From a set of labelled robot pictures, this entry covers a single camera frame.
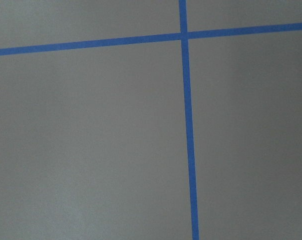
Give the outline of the blue tape line crosswise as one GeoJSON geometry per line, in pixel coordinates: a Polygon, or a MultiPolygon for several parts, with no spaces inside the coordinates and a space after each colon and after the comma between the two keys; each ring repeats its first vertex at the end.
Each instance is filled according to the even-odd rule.
{"type": "Polygon", "coordinates": [[[0,56],[292,31],[302,31],[302,22],[0,48],[0,56]]]}

